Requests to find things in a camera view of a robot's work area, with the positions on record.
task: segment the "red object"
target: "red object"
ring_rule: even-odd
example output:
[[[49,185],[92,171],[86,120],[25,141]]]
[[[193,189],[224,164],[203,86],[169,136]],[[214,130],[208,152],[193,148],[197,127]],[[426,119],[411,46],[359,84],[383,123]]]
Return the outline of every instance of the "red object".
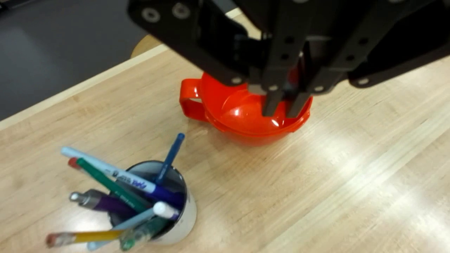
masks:
[[[208,75],[182,84],[180,105],[186,117],[210,123],[221,133],[241,141],[266,144],[297,131],[309,119],[312,98],[295,119],[286,117],[287,103],[274,116],[263,117],[263,96],[250,95],[248,88],[229,88]]]

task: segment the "marker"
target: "marker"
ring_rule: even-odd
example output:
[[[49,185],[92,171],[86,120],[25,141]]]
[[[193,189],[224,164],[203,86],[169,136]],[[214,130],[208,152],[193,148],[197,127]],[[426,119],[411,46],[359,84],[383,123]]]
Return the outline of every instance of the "marker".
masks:
[[[153,219],[151,221],[146,221],[145,224],[139,226],[135,230],[127,231],[121,238],[121,251],[127,252],[132,247],[135,247],[139,241],[149,241],[155,238],[165,227],[167,226],[167,220],[162,219]]]
[[[149,199],[165,202],[173,207],[183,209],[184,195],[172,193],[163,188],[155,186],[153,183],[151,183],[139,176],[135,176],[132,174],[121,171],[107,162],[103,162],[103,161],[93,158],[87,154],[83,154],[77,150],[65,147],[65,148],[62,148],[61,152],[62,152],[62,155],[65,155],[68,158],[83,158],[86,162],[96,167],[104,175],[111,176],[114,179],[118,179],[121,182],[129,185],[131,188],[144,192]]]
[[[131,228],[138,227],[139,224],[142,224],[145,221],[152,220],[153,217],[155,217],[155,213],[151,209],[151,210],[141,213],[141,214],[124,221],[122,224],[114,227],[113,231],[128,231]],[[100,248],[108,245],[110,242],[113,242],[113,241],[90,242],[90,244],[87,244],[87,249],[93,252],[96,249],[100,249]]]
[[[107,196],[97,190],[89,190],[84,195],[79,192],[73,192],[69,197],[72,203],[77,203],[79,207],[94,210],[94,212],[104,212],[113,213],[124,217],[134,217],[137,212],[128,207],[118,199]]]
[[[169,204],[162,203],[162,202],[158,202],[153,206],[153,213],[158,217],[165,219],[165,220],[170,220],[170,221],[177,221],[179,216],[180,216],[180,213],[176,209],[173,209]]]
[[[180,151],[180,147],[184,141],[184,134],[179,134],[177,138],[174,140],[172,148],[169,150],[169,154],[166,157],[166,161],[163,162],[160,171],[159,171],[159,175],[158,175],[158,179],[156,179],[156,185],[162,185],[169,169],[172,168],[172,164],[174,161],[174,158],[177,157],[179,151]]]
[[[48,248],[59,248],[92,241],[114,241],[120,240],[122,234],[124,231],[61,233],[48,235],[45,242]]]
[[[120,200],[127,203],[137,213],[144,213],[148,210],[148,204],[145,200],[142,200],[139,196],[128,192],[127,189],[115,185],[113,181],[110,181],[107,176],[104,176],[94,167],[87,164],[84,160],[72,158],[69,161],[69,165],[70,165],[70,168],[82,168],[87,175],[90,175],[94,181],[97,181],[104,188],[107,188],[114,196],[117,196]]]

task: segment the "pencil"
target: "pencil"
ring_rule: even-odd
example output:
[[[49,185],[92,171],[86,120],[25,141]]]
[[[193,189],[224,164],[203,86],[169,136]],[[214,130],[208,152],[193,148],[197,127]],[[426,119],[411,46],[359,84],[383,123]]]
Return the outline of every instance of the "pencil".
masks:
[[[48,248],[59,248],[72,244],[114,241],[120,240],[124,231],[96,231],[96,233],[59,233],[47,237]]]

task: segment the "white marker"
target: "white marker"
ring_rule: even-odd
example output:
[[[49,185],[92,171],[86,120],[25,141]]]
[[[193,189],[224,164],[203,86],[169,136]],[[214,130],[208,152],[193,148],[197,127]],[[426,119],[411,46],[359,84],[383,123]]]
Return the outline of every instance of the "white marker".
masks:
[[[165,220],[170,220],[170,221],[176,221],[180,216],[180,213],[176,209],[173,209],[169,204],[162,203],[162,202],[158,202],[153,206],[153,213],[155,213],[155,216],[165,219]]]

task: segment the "wooden table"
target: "wooden table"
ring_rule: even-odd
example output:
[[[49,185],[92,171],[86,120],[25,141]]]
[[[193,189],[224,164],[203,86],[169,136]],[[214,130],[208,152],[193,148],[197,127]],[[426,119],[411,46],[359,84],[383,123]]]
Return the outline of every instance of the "wooden table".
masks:
[[[68,202],[103,189],[61,147],[128,168],[165,160],[177,133],[198,221],[182,244],[132,252],[450,252],[449,74],[447,58],[369,91],[339,85],[298,133],[250,148],[183,117],[180,81],[201,72],[156,47],[0,123],[0,252],[110,228]]]

